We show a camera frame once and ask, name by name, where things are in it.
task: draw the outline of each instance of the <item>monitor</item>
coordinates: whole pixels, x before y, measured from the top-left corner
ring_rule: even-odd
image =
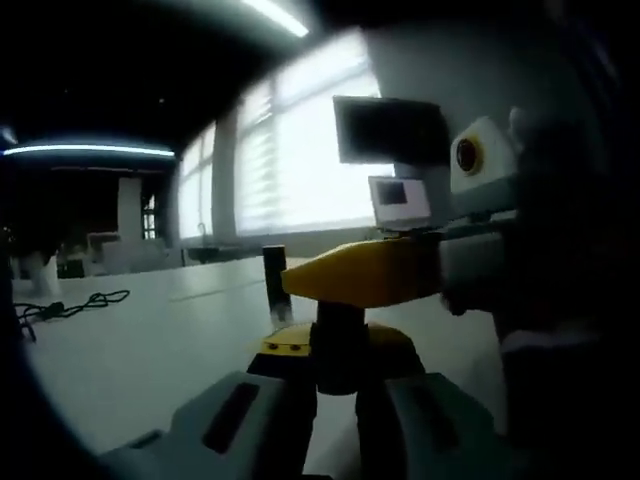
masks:
[[[369,188],[379,228],[402,231],[429,226],[431,207],[422,180],[369,177]]]
[[[437,105],[333,97],[342,163],[448,165],[449,135]]]

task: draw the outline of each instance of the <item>bright window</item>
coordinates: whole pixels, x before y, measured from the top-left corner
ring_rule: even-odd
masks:
[[[340,163],[334,95],[379,95],[359,32],[247,92],[235,163],[239,236],[375,224],[368,177],[393,175],[393,166]]]
[[[215,124],[209,126],[186,149],[180,165],[178,214],[180,238],[213,234],[211,213]]]

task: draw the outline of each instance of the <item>ceiling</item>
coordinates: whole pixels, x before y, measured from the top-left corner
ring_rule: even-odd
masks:
[[[4,2],[0,127],[19,143],[88,136],[179,152],[253,79],[331,32],[424,15],[411,0],[272,1],[309,35],[241,0]]]

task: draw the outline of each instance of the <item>small screen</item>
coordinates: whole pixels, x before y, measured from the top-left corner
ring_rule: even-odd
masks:
[[[378,197],[380,205],[404,205],[407,203],[407,192],[403,182],[378,183]]]

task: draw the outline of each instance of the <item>desk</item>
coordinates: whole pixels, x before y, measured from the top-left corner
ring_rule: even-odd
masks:
[[[27,344],[50,400],[96,453],[167,429],[182,403],[229,371],[244,370],[272,331],[261,258],[61,285],[69,305],[96,291],[131,290],[120,304],[35,325],[38,343]],[[295,321],[313,320],[315,307],[294,297]],[[478,398],[504,430],[502,370],[489,315],[453,317],[433,297],[370,310],[367,320],[411,336],[426,369]],[[306,470],[339,478],[357,460],[355,397],[318,400]]]

